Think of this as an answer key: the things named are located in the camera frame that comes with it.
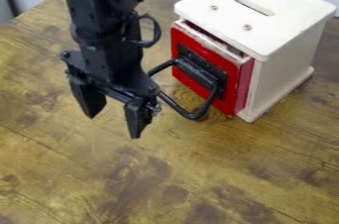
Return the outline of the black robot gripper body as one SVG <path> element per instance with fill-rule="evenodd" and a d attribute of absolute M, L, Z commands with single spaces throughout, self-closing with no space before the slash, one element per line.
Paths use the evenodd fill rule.
<path fill-rule="evenodd" d="M 71 34 L 79 44 L 76 51 L 63 53 L 68 77 L 94 82 L 107 97 L 128 102 L 150 100 L 158 86 L 142 68 L 143 50 L 152 47 L 154 39 L 142 39 L 140 15 L 136 6 L 144 0 L 67 0 L 71 14 Z"/>

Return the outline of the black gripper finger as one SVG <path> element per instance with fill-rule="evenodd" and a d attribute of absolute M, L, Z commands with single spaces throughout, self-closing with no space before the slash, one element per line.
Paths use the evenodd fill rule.
<path fill-rule="evenodd" d="M 94 82 L 70 77 L 71 90 L 84 114 L 92 119 L 106 106 L 106 95 Z"/>
<path fill-rule="evenodd" d="M 144 128 L 152 122 L 151 109 L 142 100 L 132 99 L 124 105 L 124 115 L 130 137 L 139 139 Z"/>

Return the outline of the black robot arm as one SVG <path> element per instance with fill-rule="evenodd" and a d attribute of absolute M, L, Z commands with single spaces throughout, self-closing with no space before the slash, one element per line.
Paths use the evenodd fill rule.
<path fill-rule="evenodd" d="M 62 52 L 74 96 L 84 114 L 92 118 L 108 97 L 124 104 L 130 137 L 138 139 L 159 110 L 159 86 L 142 68 L 143 50 L 160 40 L 142 38 L 136 6 L 144 0 L 66 0 L 71 14 L 71 34 L 76 51 Z"/>

